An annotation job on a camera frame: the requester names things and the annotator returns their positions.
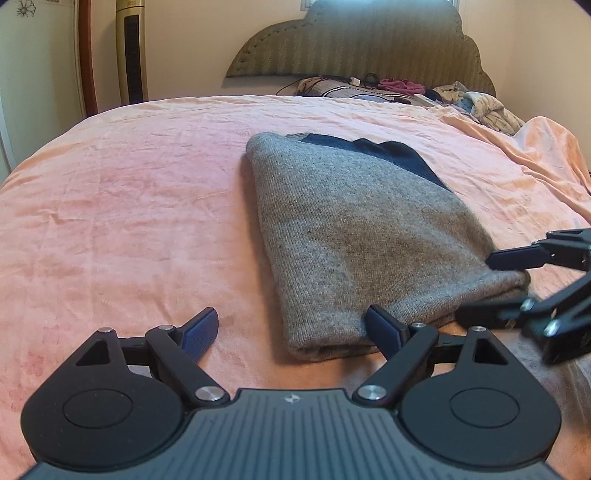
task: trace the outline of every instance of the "upholstered headboard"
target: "upholstered headboard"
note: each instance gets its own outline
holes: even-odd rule
[[[318,0],[302,20],[272,25],[240,49],[227,77],[367,73],[422,83],[459,80],[495,94],[474,41],[447,0]]]

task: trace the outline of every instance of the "gold tower fan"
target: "gold tower fan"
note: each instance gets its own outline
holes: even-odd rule
[[[117,67],[123,105],[148,100],[144,12],[145,0],[117,0]]]

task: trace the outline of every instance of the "flower decal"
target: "flower decal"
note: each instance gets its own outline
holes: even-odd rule
[[[35,7],[33,0],[18,0],[18,3],[19,7],[17,8],[17,15],[19,17],[28,17],[29,14],[32,17],[35,16],[35,10],[37,10],[37,7]]]

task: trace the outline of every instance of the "pink bedsheet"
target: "pink bedsheet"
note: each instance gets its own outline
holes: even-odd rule
[[[85,120],[0,190],[2,480],[33,464],[19,427],[24,401],[101,326],[136,336],[215,307],[219,337],[201,364],[232,392],[351,390],[383,362],[376,354],[299,364],[286,353],[242,158],[247,140],[262,131],[407,143],[499,248],[591,222],[591,179],[578,144],[545,118],[512,139],[451,109],[246,96],[165,100]],[[545,267],[532,273],[532,289],[547,296],[576,277]],[[567,479],[589,480],[589,361],[543,369],[514,337],[503,335],[563,409],[549,463]]]

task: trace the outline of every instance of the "gray sweater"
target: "gray sweater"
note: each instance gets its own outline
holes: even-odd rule
[[[290,352],[319,361],[375,350],[363,315],[441,326],[463,301],[523,293],[490,270],[493,243],[451,192],[380,158],[277,134],[246,146]]]

